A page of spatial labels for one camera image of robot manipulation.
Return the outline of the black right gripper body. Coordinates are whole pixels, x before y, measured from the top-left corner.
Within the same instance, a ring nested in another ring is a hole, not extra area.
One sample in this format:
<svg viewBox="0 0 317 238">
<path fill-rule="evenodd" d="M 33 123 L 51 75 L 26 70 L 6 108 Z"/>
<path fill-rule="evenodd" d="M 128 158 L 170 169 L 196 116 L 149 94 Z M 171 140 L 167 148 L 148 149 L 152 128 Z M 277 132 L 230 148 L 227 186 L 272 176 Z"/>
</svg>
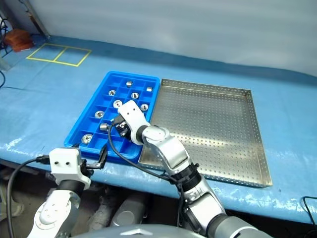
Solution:
<svg viewBox="0 0 317 238">
<path fill-rule="evenodd" d="M 124 131 L 126 130 L 127 131 L 127 134 L 125 137 L 123 138 L 126 138 L 127 140 L 131 140 L 131 130 L 129 128 L 129 126 L 127 125 L 127 123 L 124 121 L 124 127 L 118 127 L 118 134 L 121 132 L 121 131 Z"/>
</svg>

